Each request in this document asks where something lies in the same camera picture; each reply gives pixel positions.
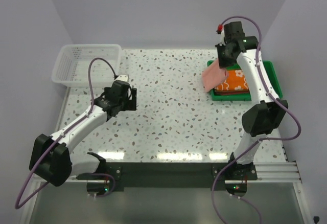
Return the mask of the orange patterned cream towel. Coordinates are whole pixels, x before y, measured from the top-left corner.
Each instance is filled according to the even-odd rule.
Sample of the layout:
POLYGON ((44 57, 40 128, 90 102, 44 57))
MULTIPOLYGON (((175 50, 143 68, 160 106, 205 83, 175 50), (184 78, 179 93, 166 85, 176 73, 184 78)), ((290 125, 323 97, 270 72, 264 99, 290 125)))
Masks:
POLYGON ((248 83, 241 69, 228 70, 228 76, 221 84, 214 88, 220 93, 228 92, 249 92, 248 83))

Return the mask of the peach pink towel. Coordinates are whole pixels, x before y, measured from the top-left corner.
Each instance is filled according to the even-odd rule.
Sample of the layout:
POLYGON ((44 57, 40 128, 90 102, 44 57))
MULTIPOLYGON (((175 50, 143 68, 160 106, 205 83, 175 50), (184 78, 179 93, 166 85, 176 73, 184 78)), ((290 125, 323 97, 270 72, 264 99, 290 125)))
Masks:
POLYGON ((203 72, 202 83, 206 93, 210 92, 216 86, 223 83, 228 77, 228 71, 226 68, 221 68, 219 60, 214 60, 203 72))

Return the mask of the brown towel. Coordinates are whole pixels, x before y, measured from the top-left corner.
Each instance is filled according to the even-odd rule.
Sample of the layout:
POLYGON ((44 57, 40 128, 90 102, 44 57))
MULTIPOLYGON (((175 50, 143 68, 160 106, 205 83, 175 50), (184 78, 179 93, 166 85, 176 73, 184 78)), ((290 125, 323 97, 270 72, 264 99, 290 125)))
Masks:
POLYGON ((214 91, 216 96, 235 96, 235 95, 248 95, 250 94, 249 90, 240 90, 240 91, 214 91))

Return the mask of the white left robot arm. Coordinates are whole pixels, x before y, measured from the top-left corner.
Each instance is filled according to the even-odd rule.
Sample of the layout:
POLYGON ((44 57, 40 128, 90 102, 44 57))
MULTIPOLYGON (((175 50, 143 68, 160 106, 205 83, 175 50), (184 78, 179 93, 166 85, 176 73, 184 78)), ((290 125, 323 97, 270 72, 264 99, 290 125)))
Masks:
POLYGON ((119 112, 135 111, 136 92, 128 83, 128 76, 119 75, 71 124, 50 136, 41 134, 36 138, 29 170, 56 187, 69 177, 84 173, 97 180, 103 178, 106 173, 104 158, 92 152, 89 160, 78 162, 71 153, 90 133, 119 112))

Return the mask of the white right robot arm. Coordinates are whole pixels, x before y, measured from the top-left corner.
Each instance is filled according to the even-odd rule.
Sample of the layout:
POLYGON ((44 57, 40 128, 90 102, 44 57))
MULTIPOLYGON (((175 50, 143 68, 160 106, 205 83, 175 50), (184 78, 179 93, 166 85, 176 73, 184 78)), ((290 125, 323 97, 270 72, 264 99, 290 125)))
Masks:
POLYGON ((288 108, 274 90, 260 57, 259 41, 255 36, 246 36, 239 21, 220 24, 217 33, 221 36, 216 45, 221 67, 238 64, 245 75, 250 91, 252 107, 242 115, 244 134, 228 164, 217 174, 225 180, 242 180, 253 172, 254 155, 260 143, 278 128, 288 108))

